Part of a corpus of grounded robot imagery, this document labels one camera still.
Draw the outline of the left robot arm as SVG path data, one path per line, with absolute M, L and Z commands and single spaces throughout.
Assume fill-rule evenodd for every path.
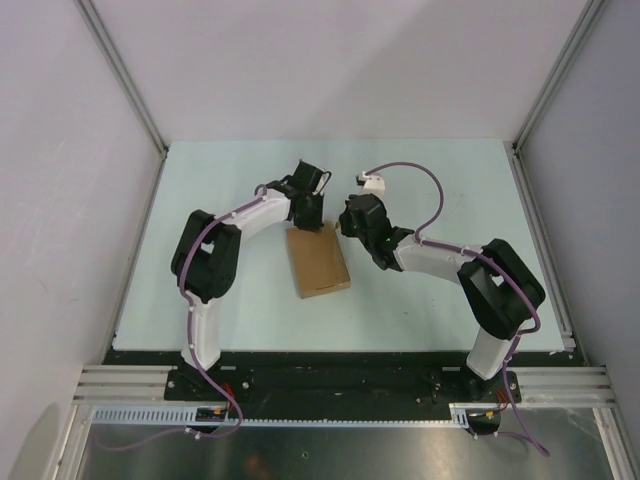
M 221 356 L 220 302 L 235 281 L 242 243 L 284 222 L 302 231 L 320 231 L 324 189 L 331 176 L 328 170 L 299 161 L 292 174 L 258 185 L 247 203 L 226 214 L 195 210 L 189 215 L 171 272 L 188 303 L 182 357 L 194 367 L 185 385 L 197 398 L 210 399 L 221 387 L 220 374 L 211 369 Z

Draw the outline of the brown cardboard express box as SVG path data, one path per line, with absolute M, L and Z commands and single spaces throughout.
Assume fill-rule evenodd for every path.
M 302 299 L 351 287 L 349 271 L 331 222 L 326 221 L 317 232 L 289 228 L 286 238 Z

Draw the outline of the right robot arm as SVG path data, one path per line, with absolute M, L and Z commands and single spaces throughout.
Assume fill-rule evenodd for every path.
M 519 338 L 541 327 L 538 307 L 546 292 L 512 246 L 494 239 L 480 247 L 420 239 L 391 224 L 374 194 L 352 195 L 339 216 L 341 234 L 356 238 L 382 270 L 423 273 L 459 285 L 479 325 L 461 376 L 463 393 L 484 401 L 497 389 L 496 374 Z

